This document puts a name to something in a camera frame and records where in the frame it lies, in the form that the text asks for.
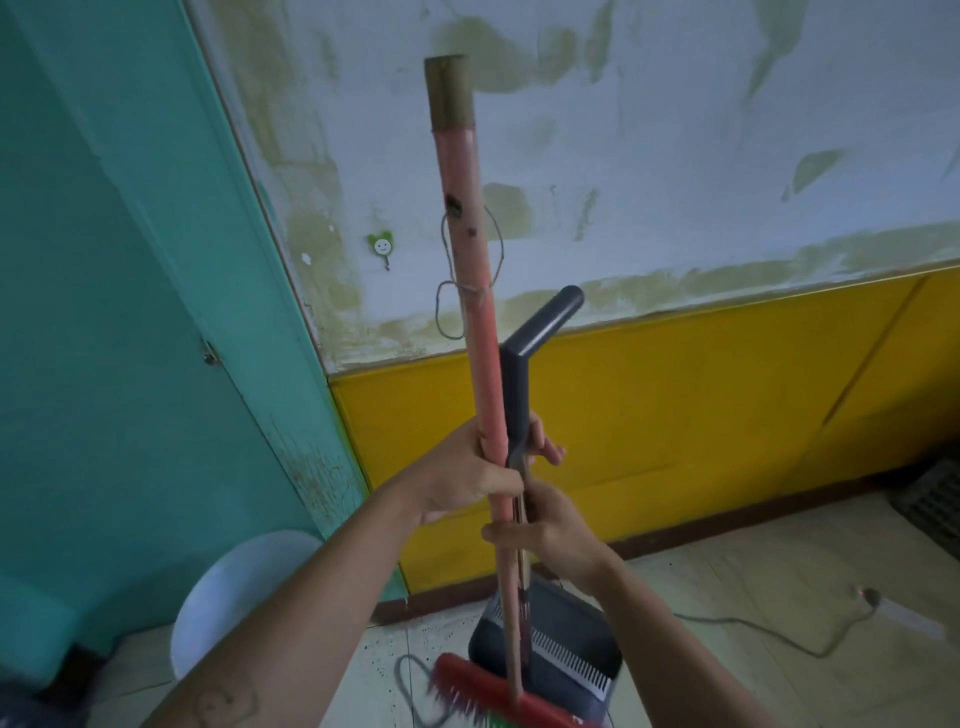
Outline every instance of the left hand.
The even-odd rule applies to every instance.
[[[551,465],[560,465],[565,449],[546,436],[543,423],[530,413],[528,452],[542,455]],[[447,435],[422,458],[397,477],[409,481],[419,501],[420,523],[430,523],[450,511],[473,505],[492,494],[519,496],[523,493],[520,473],[501,468],[483,457],[482,438],[475,419],[467,420]]]

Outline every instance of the electrical cord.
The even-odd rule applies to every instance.
[[[446,712],[434,720],[432,723],[428,723],[423,719],[423,716],[420,715],[420,711],[417,710],[417,706],[414,704],[414,696],[410,692],[410,689],[407,688],[407,684],[403,681],[403,671],[400,667],[403,665],[404,660],[409,660],[411,663],[423,670],[423,674],[427,677],[430,677],[430,668],[427,666],[426,662],[421,660],[417,655],[411,655],[409,652],[405,655],[400,655],[396,658],[394,663],[394,679],[396,680],[396,687],[400,691],[400,694],[403,695],[403,699],[406,700],[407,705],[410,706],[410,715],[414,721],[414,728],[441,728],[444,723],[450,720],[450,716],[453,715],[453,708],[447,708]]]
[[[843,644],[843,641],[847,638],[847,635],[850,634],[850,631],[855,625],[866,621],[876,614],[876,610],[880,606],[880,600],[882,599],[880,592],[878,592],[876,589],[868,588],[861,590],[860,595],[863,596],[867,604],[870,605],[870,611],[866,614],[857,615],[853,619],[848,619],[846,622],[844,622],[833,634],[833,637],[830,638],[827,646],[820,650],[813,650],[809,647],[804,647],[802,644],[794,642],[789,637],[781,634],[777,630],[770,629],[770,627],[764,627],[762,624],[757,624],[749,619],[741,619],[740,617],[694,617],[692,615],[685,615],[679,612],[674,612],[673,616],[677,619],[681,619],[682,621],[689,621],[695,624],[740,624],[741,626],[761,632],[768,637],[772,637],[780,643],[785,644],[788,647],[792,647],[798,652],[802,652],[804,655],[812,657],[815,660],[825,660],[827,657],[837,651],[837,648]],[[404,660],[409,660],[411,663],[418,666],[428,677],[430,675],[430,668],[423,660],[417,657],[417,655],[411,655],[409,653],[406,655],[400,655],[394,664],[394,678],[396,679],[396,686],[399,689],[400,694],[403,695],[403,699],[406,701],[407,705],[410,706],[410,713],[413,717],[414,728],[441,728],[441,726],[443,726],[450,719],[450,716],[453,715],[453,710],[447,709],[446,713],[432,723],[427,723],[423,720],[420,712],[417,710],[417,706],[414,705],[414,696],[410,693],[406,683],[403,682],[403,672],[400,667]]]
[[[853,619],[849,619],[842,624],[840,629],[833,634],[833,637],[827,643],[827,646],[820,650],[813,650],[809,647],[804,647],[802,644],[795,643],[786,635],[782,635],[777,630],[770,629],[770,627],[764,627],[762,624],[757,624],[756,622],[749,621],[748,619],[741,619],[740,617],[693,617],[691,615],[682,615],[678,612],[674,612],[673,616],[677,619],[694,622],[696,624],[741,624],[744,627],[749,627],[757,632],[762,632],[768,637],[772,637],[788,647],[793,647],[798,652],[802,652],[804,655],[808,655],[815,660],[825,660],[827,657],[836,652],[837,647],[839,647],[847,638],[847,635],[850,634],[850,631],[853,629],[855,624],[866,621],[876,614],[876,609],[880,606],[880,592],[878,592],[876,589],[864,589],[860,593],[864,600],[866,600],[867,604],[870,605],[870,611],[866,614],[857,615]]]

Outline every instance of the white wall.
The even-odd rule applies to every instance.
[[[517,188],[488,196],[511,238],[501,334],[571,282],[584,325],[960,257],[952,0],[193,11],[330,372],[457,347],[433,325],[422,61],[442,52],[476,66],[484,182]],[[366,240],[382,230],[389,272]],[[443,312],[459,330],[449,287]]]

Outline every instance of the forearm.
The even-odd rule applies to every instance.
[[[611,624],[650,721],[663,726],[775,726],[670,608],[611,554],[591,590]]]
[[[319,725],[420,523],[404,477],[374,492],[190,671],[146,725]]]

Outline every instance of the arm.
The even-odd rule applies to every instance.
[[[535,450],[559,463],[562,452],[536,419],[531,434]],[[522,492],[518,473],[480,453],[470,421],[374,491],[190,671],[146,728],[319,725],[417,526],[491,493]]]
[[[650,587],[590,531],[576,506],[527,483],[536,522],[491,523],[497,546],[526,548],[600,603],[655,726],[776,726],[763,705],[689,632]]]

